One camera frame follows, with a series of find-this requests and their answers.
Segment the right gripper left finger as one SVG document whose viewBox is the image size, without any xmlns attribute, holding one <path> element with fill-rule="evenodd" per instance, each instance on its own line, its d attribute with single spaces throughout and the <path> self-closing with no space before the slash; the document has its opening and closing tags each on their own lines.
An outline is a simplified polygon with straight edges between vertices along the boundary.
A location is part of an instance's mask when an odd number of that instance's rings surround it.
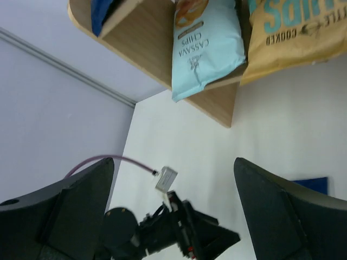
<svg viewBox="0 0 347 260">
<path fill-rule="evenodd" d="M 114 175 L 106 158 L 1 203 L 1 259 L 94 259 Z"/>
</svg>

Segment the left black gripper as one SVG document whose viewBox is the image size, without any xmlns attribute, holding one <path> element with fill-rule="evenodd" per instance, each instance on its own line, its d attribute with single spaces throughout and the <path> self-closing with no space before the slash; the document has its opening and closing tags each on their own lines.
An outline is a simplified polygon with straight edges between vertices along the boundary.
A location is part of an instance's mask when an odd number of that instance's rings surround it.
<svg viewBox="0 0 347 260">
<path fill-rule="evenodd" d="M 219 225 L 217 218 L 194 209 L 187 200 L 180 200 L 175 191 L 166 194 L 163 248 L 177 245 L 182 255 L 189 259 L 217 259 L 228 248 L 238 243 L 238 233 L 220 226 L 198 227 L 195 230 L 194 218 Z"/>
</svg>

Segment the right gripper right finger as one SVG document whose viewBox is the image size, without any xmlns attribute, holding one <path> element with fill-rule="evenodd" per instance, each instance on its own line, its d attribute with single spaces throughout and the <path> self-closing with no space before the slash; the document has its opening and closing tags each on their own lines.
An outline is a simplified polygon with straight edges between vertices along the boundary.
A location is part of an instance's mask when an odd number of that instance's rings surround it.
<svg viewBox="0 0 347 260">
<path fill-rule="evenodd" d="M 257 259 L 346 259 L 346 201 L 244 158 L 234 176 Z"/>
</svg>

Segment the blue Burts chips bag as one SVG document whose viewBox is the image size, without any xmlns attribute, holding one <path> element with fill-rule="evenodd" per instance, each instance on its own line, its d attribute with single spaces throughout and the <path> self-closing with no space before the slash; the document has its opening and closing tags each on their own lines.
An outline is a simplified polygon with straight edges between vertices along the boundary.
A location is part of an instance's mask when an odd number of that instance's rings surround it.
<svg viewBox="0 0 347 260">
<path fill-rule="evenodd" d="M 306 187 L 310 190 L 314 190 L 316 192 L 319 192 L 325 195 L 329 194 L 329 178 L 328 177 L 300 179 L 300 180 L 293 180 L 293 182 L 303 187 Z"/>
<path fill-rule="evenodd" d="M 91 25 L 93 34 L 98 37 L 102 26 L 123 0 L 91 0 Z"/>
</svg>

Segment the light blue cassava chips bag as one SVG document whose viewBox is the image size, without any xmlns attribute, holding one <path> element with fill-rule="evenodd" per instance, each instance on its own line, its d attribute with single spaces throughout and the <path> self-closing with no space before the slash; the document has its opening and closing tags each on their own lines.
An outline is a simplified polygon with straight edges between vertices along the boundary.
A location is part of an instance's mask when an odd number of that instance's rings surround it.
<svg viewBox="0 0 347 260">
<path fill-rule="evenodd" d="M 246 61 L 236 2 L 176 1 L 171 88 L 178 102 Z"/>
</svg>

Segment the large yellow kettle chips bag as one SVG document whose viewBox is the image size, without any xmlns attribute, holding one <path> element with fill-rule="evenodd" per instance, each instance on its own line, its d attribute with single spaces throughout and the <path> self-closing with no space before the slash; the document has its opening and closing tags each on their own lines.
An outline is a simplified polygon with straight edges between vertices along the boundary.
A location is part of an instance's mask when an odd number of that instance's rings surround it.
<svg viewBox="0 0 347 260">
<path fill-rule="evenodd" d="M 346 1 L 248 1 L 252 26 L 245 85 L 346 52 Z"/>
</svg>

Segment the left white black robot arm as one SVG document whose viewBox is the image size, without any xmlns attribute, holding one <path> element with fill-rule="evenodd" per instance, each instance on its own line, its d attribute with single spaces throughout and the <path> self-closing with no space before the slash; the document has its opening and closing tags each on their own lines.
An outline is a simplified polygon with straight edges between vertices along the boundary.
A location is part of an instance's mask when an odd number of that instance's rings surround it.
<svg viewBox="0 0 347 260">
<path fill-rule="evenodd" d="M 175 191 L 168 193 L 168 202 L 140 223 L 127 208 L 107 211 L 94 259 L 143 259 L 172 245 L 189 259 L 217 259 L 240 241 L 238 233 L 195 210 Z"/>
</svg>

